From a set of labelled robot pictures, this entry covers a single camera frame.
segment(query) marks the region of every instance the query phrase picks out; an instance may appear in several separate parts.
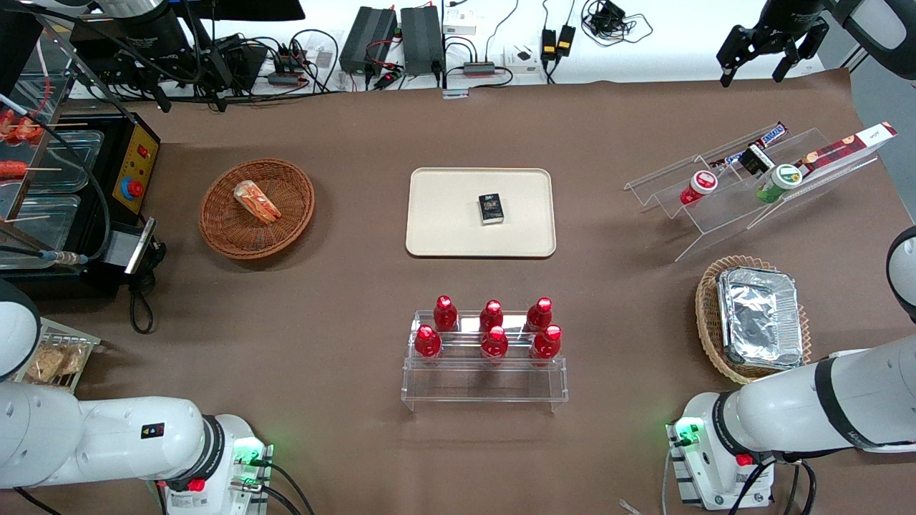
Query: white device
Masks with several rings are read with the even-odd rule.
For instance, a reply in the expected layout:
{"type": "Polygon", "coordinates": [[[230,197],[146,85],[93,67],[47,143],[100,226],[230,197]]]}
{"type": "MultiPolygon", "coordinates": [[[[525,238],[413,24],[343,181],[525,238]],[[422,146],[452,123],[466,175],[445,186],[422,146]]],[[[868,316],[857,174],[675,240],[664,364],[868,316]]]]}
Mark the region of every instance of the white device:
{"type": "MultiPolygon", "coordinates": [[[[912,316],[916,227],[894,241],[887,268],[891,289],[912,316]]],[[[737,391],[701,393],[668,426],[672,455],[682,458],[675,463],[682,499],[699,500],[707,510],[730,509],[764,455],[916,451],[914,406],[916,335],[835,353],[737,391]]],[[[769,504],[773,474],[769,467],[750,486],[741,508],[769,504]]]]}
{"type": "MultiPolygon", "coordinates": [[[[34,352],[38,328],[34,304],[0,280],[0,380],[34,352]]],[[[244,515],[258,473],[246,463],[265,457],[245,421],[201,415],[189,400],[80,401],[0,382],[0,488],[138,477],[165,483],[169,515],[244,515]]]]}

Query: acrylic stand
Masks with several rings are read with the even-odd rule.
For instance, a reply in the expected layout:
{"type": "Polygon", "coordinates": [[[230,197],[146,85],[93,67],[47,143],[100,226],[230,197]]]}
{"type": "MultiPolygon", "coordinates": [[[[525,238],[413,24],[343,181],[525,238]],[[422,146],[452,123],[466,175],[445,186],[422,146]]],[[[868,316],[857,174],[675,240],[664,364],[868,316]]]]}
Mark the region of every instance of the acrylic stand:
{"type": "Polygon", "coordinates": [[[534,333],[522,331],[526,312],[503,312],[509,341],[505,357],[491,362],[480,356],[479,312],[459,312],[458,331],[442,332],[442,355],[419,355],[413,339],[421,324],[435,324],[432,310],[414,314],[404,358],[401,400],[416,410],[421,402],[548,402],[556,411],[569,400],[566,358],[532,359],[534,333]]]}
{"type": "MultiPolygon", "coordinates": [[[[853,171],[878,158],[874,155],[874,150],[877,149],[875,147],[856,156],[839,159],[823,169],[816,170],[805,178],[801,186],[784,193],[774,203],[764,203],[757,197],[758,186],[766,179],[766,174],[752,177],[740,163],[734,162],[712,168],[712,172],[719,178],[719,185],[713,193],[693,203],[681,204],[680,194],[697,170],[709,170],[704,166],[708,166],[710,161],[740,152],[771,128],[773,127],[761,129],[705,154],[679,161],[632,181],[624,188],[635,193],[643,205],[658,203],[671,219],[679,214],[690,219],[698,235],[674,259],[675,262],[829,192],[842,182],[840,179],[848,177],[853,171]]],[[[797,136],[787,136],[788,134],[783,136],[780,143],[766,149],[767,154],[777,164],[795,163],[807,154],[831,143],[816,128],[797,136]]]]}

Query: red button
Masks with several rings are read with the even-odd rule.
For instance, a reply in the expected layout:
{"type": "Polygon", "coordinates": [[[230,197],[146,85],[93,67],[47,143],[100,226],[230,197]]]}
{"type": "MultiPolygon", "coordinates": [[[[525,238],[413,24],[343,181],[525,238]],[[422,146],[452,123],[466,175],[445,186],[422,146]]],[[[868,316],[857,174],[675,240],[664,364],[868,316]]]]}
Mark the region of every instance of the red button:
{"type": "Polygon", "coordinates": [[[127,192],[130,193],[130,196],[138,199],[143,196],[143,182],[140,182],[136,179],[130,181],[127,184],[127,192]]]}
{"type": "Polygon", "coordinates": [[[754,456],[752,456],[752,455],[737,455],[737,456],[735,456],[735,461],[738,463],[738,466],[754,465],[754,456]]]}

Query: brown wicker basket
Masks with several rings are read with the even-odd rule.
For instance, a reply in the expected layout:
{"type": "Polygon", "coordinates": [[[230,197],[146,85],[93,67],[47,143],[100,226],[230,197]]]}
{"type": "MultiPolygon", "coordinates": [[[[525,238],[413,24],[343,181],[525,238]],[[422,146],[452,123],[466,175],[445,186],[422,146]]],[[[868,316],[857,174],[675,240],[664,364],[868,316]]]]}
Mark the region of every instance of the brown wicker basket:
{"type": "Polygon", "coordinates": [[[315,190],[296,165],[281,159],[257,159],[227,171],[207,190],[198,226],[203,240],[232,259],[257,259],[275,254],[305,229],[315,209],[315,190]],[[264,192],[282,216],[265,224],[233,196],[235,185],[250,180],[264,192]]]}
{"type": "MultiPolygon", "coordinates": [[[[762,268],[776,270],[768,262],[750,256],[729,256],[719,259],[700,278],[696,289],[696,326],[700,331],[703,351],[719,372],[738,384],[747,384],[755,379],[764,378],[779,372],[772,368],[735,365],[725,357],[722,346],[722,316],[719,309],[719,290],[716,278],[724,270],[735,267],[762,268]]],[[[805,364],[811,362],[811,333],[808,331],[808,317],[804,308],[799,305],[799,325],[801,326],[802,358],[805,364]]]]}

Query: red plastic bottle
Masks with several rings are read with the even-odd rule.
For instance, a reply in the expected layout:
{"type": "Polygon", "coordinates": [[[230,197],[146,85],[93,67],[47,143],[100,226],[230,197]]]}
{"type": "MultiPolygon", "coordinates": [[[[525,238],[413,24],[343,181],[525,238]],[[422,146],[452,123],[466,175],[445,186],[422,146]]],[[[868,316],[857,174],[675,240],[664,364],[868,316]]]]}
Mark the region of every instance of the red plastic bottle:
{"type": "Polygon", "coordinates": [[[423,324],[417,329],[417,336],[413,339],[413,346],[417,353],[423,357],[438,357],[442,353],[442,338],[433,331],[432,327],[423,324]]]}
{"type": "Polygon", "coordinates": [[[496,299],[486,303],[486,307],[480,312],[480,332],[486,333],[491,328],[503,325],[503,305],[496,299]]]}
{"type": "Polygon", "coordinates": [[[532,359],[551,359],[556,357],[560,353],[560,338],[562,336],[563,331],[559,325],[548,325],[547,329],[544,329],[534,337],[528,357],[532,359]]]}
{"type": "Polygon", "coordinates": [[[541,297],[528,309],[528,320],[525,322],[525,331],[528,333],[540,333],[553,320],[553,301],[547,297],[541,297]]]}
{"type": "Polygon", "coordinates": [[[452,304],[452,299],[442,295],[436,299],[436,309],[432,310],[432,320],[436,324],[436,331],[458,330],[458,308],[452,304]]]}
{"type": "Polygon", "coordinates": [[[506,331],[500,327],[491,327],[480,342],[480,356],[491,361],[498,361],[509,350],[509,340],[506,331]]]}

